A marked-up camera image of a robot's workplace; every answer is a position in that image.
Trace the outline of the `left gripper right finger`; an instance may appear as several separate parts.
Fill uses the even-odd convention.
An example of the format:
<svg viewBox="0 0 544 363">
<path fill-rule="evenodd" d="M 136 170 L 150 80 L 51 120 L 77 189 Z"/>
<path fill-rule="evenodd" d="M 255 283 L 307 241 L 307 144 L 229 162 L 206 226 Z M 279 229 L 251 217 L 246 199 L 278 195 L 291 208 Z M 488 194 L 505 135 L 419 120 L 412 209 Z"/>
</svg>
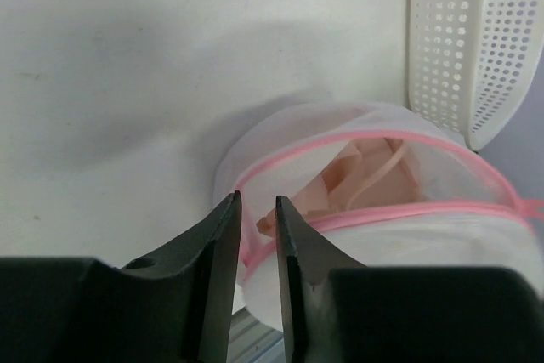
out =
<svg viewBox="0 0 544 363">
<path fill-rule="evenodd" d="M 275 204 L 289 362 L 540 362 L 543 306 L 499 267 L 369 267 Z"/>
</svg>

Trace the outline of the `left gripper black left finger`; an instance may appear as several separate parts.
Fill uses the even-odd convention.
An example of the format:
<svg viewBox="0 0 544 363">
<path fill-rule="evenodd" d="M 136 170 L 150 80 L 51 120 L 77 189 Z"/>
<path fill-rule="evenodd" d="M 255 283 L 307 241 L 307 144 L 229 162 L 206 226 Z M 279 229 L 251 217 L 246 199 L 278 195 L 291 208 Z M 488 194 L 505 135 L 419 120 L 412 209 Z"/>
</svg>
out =
<svg viewBox="0 0 544 363">
<path fill-rule="evenodd" d="M 4 362 L 224 362 L 241 196 L 123 268 L 96 258 L 3 258 Z"/>
</svg>

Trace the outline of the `white mesh laundry bag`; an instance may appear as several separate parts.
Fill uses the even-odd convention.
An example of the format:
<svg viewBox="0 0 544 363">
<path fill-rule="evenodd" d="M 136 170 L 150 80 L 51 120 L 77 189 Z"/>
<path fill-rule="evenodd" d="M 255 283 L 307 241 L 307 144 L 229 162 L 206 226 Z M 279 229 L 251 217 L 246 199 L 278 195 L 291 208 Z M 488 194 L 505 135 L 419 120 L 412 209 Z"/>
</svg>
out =
<svg viewBox="0 0 544 363">
<path fill-rule="evenodd" d="M 218 165 L 213 197 L 232 191 L 257 161 L 300 141 L 361 135 L 406 141 L 417 159 L 422 200 L 305 221 L 351 258 L 369 266 L 500 266 L 543 291 L 543 255 L 523 200 L 488 162 L 404 107 L 315 103 L 278 111 L 247 131 Z M 281 329 L 281 295 L 270 239 L 242 237 L 237 282 L 248 311 Z"/>
</svg>

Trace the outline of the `pink bra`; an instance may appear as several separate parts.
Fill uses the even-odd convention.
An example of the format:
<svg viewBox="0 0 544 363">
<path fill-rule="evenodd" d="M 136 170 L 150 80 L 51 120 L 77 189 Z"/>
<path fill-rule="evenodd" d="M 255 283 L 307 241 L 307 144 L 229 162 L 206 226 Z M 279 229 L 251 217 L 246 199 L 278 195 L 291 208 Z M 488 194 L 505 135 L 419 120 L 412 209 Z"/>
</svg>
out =
<svg viewBox="0 0 544 363">
<path fill-rule="evenodd" d="M 238 182 L 242 237 L 271 238 L 271 200 L 285 194 L 308 222 L 422 200 L 418 162 L 403 139 L 361 135 L 300 141 L 251 165 Z"/>
</svg>

